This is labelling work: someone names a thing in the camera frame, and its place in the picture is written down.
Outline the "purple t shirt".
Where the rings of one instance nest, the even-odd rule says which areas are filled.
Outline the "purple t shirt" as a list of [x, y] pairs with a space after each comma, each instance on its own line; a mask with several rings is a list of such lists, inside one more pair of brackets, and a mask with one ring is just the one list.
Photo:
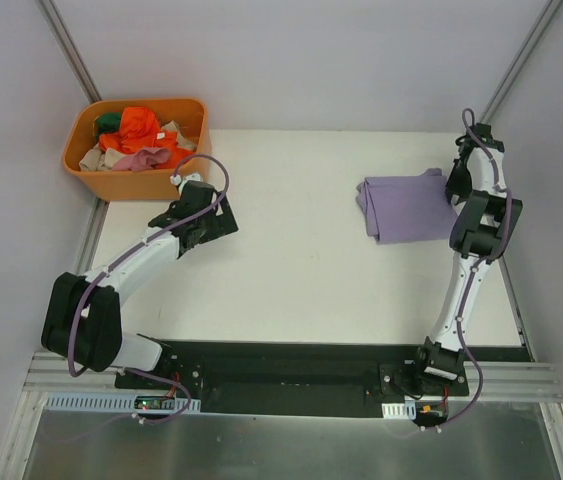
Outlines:
[[379, 245], [447, 241], [457, 219], [445, 197], [438, 168], [415, 176], [367, 177], [357, 185], [356, 203], [365, 230]]

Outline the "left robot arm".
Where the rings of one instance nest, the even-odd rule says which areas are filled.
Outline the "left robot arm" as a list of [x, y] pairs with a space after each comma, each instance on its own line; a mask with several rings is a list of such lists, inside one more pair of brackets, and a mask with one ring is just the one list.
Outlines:
[[42, 346], [68, 361], [74, 375], [110, 367], [137, 370], [149, 388], [165, 387], [172, 365], [157, 340], [123, 331], [124, 303], [186, 252], [238, 231], [227, 193], [199, 180], [178, 186], [180, 197], [148, 222], [127, 250], [82, 275], [54, 282]]

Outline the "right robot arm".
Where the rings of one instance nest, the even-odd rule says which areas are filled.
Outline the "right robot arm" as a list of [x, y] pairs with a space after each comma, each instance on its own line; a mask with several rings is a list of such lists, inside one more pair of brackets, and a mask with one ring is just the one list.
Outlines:
[[445, 394], [465, 378], [467, 329], [478, 292], [492, 264], [504, 254], [523, 210], [503, 172], [505, 147], [492, 127], [464, 123], [458, 158], [445, 186], [446, 200], [461, 208], [452, 227], [451, 279], [432, 333], [418, 348], [411, 382], [415, 396]]

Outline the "pink t shirt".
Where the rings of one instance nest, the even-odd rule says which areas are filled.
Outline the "pink t shirt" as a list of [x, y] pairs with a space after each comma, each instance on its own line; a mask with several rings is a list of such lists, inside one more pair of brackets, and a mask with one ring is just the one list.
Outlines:
[[130, 172], [154, 170], [157, 166], [167, 163], [170, 157], [171, 151], [167, 148], [146, 147], [119, 159], [112, 166], [112, 170]]

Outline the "orange plastic bin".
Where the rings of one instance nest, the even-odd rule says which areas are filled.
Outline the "orange plastic bin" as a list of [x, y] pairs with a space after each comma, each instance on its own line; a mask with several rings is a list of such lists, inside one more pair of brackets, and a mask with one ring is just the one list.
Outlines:
[[151, 109], [161, 121], [175, 121], [185, 138], [197, 143], [198, 153], [212, 153], [209, 113], [199, 99], [139, 98], [95, 102], [77, 117], [64, 148], [62, 162], [67, 173], [79, 179], [104, 201], [175, 200], [179, 197], [170, 182], [170, 170], [86, 172], [79, 167], [79, 161], [95, 146], [95, 119], [105, 113], [120, 112], [125, 107], [139, 106]]

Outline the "orange t shirt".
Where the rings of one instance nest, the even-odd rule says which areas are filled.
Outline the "orange t shirt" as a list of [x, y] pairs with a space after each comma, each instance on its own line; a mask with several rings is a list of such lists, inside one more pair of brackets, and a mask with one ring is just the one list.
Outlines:
[[[125, 146], [134, 146], [138, 144], [137, 139], [152, 137], [164, 125], [160, 123], [157, 115], [146, 107], [127, 107], [121, 114], [122, 120], [117, 134]], [[101, 135], [96, 135], [97, 144]]]

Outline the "beige t shirt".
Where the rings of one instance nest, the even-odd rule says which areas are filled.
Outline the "beige t shirt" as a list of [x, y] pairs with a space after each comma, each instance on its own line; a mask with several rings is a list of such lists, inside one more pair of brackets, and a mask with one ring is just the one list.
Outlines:
[[79, 169], [83, 172], [109, 172], [112, 166], [122, 157], [133, 154], [146, 147], [167, 148], [171, 157], [165, 164], [155, 169], [174, 168], [182, 159], [195, 153], [198, 144], [185, 137], [179, 125], [170, 121], [162, 126], [152, 137], [137, 139], [138, 144], [125, 146], [117, 132], [102, 134], [99, 143], [87, 151], [79, 161]]

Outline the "green t shirt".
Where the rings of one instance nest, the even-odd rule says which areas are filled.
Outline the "green t shirt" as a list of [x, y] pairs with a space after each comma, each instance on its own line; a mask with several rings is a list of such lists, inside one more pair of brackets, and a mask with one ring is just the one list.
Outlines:
[[108, 112], [98, 116], [93, 123], [96, 135], [115, 133], [120, 128], [122, 114], [120, 112]]

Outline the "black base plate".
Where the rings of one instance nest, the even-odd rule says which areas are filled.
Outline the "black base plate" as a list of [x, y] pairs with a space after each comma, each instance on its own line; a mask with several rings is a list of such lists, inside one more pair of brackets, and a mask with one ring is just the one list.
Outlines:
[[164, 341], [151, 378], [117, 375], [115, 387], [161, 390], [179, 381], [204, 413], [378, 418], [388, 403], [467, 397], [467, 380], [418, 373], [414, 345]]

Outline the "right aluminium frame post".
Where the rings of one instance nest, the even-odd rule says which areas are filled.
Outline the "right aluminium frame post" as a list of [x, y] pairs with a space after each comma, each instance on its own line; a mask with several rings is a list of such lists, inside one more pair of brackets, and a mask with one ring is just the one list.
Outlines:
[[563, 0], [548, 0], [544, 3], [529, 32], [497, 84], [494, 93], [482, 111], [479, 117], [482, 123], [492, 124], [493, 119], [513, 90], [516, 81], [521, 76], [562, 7]]

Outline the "aluminium frame post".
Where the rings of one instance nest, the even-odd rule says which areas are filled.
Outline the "aluminium frame post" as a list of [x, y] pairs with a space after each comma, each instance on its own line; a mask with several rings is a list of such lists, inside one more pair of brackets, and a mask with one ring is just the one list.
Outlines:
[[93, 104], [101, 101], [101, 94], [95, 85], [56, 2], [53, 0], [36, 0], [35, 3], [55, 37], [88, 102]]
[[513, 90], [516, 81], [521, 76], [562, 7], [563, 0], [548, 0], [544, 3], [529, 32], [497, 84], [494, 93], [482, 111], [479, 117], [482, 123], [492, 124], [493, 119]]

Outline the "left aluminium frame post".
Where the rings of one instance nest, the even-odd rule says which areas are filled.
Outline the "left aluminium frame post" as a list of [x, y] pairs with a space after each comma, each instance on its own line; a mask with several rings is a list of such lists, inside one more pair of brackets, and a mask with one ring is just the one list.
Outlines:
[[36, 0], [35, 3], [55, 37], [88, 102], [93, 104], [101, 101], [101, 94], [95, 85], [56, 2], [53, 0]]

